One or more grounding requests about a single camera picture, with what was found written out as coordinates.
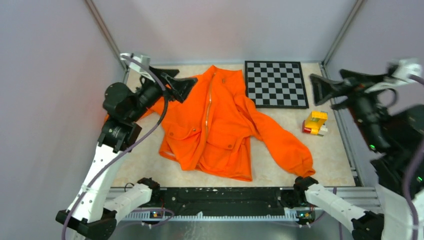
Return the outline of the orange zip jacket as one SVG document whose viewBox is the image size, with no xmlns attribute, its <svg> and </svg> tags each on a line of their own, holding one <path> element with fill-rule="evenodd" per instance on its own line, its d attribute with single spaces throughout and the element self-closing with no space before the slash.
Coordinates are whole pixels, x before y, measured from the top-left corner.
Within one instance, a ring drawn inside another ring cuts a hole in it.
<svg viewBox="0 0 424 240">
<path fill-rule="evenodd" d="M 158 153 L 179 163 L 184 171 L 250 182 L 250 140 L 255 137 L 286 172 L 304 178 L 313 175 L 310 150 L 273 118 L 259 112 L 245 90 L 241 70 L 210 66 L 197 76 L 183 103 L 169 103 Z"/>
</svg>

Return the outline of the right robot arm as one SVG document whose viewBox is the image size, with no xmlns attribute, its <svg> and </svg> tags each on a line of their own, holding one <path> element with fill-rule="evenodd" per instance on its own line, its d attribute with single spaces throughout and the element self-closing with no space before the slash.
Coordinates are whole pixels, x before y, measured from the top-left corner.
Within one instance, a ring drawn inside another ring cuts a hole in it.
<svg viewBox="0 0 424 240">
<path fill-rule="evenodd" d="M 349 110 L 368 148 L 380 154 L 371 165 L 383 195 L 383 212 L 355 206 L 328 191 L 313 177 L 298 177 L 293 200 L 322 209 L 349 230 L 355 240 L 421 240 L 424 237 L 424 107 L 390 114 L 379 95 L 397 86 L 423 83 L 420 69 L 399 66 L 385 74 L 340 70 L 342 81 L 311 74 L 314 103 L 344 97 L 332 105 Z"/>
</svg>

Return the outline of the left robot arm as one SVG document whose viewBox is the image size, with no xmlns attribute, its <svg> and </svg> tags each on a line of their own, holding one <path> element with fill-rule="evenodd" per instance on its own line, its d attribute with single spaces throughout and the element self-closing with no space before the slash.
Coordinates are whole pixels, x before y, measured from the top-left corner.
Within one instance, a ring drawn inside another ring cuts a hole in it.
<svg viewBox="0 0 424 240">
<path fill-rule="evenodd" d="M 163 120 L 169 103 L 184 102 L 198 82 L 196 77 L 177 78 L 178 73 L 177 69 L 149 67 L 140 71 L 141 85 L 136 90 L 122 82 L 113 83 L 105 90 L 103 108 L 107 118 L 91 166 L 73 202 L 55 217 L 62 224 L 63 240 L 107 240 L 119 222 L 139 206 L 154 207 L 160 202 L 159 185 L 150 178 L 139 180 L 112 200 L 107 197 L 124 156 L 146 138 L 141 135 L 138 119 L 159 100 L 164 100 L 160 115 Z"/>
</svg>

